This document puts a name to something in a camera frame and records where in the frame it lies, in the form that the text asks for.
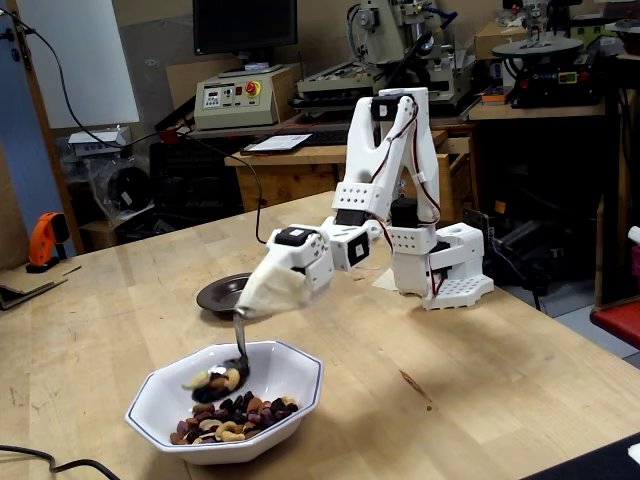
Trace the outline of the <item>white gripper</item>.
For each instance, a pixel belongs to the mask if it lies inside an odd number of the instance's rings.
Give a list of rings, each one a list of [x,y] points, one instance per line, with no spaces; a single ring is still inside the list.
[[[243,316],[268,317],[301,309],[311,295],[320,295],[329,287],[334,262],[329,237],[320,227],[276,229],[267,251],[267,258],[250,275],[236,302]]]

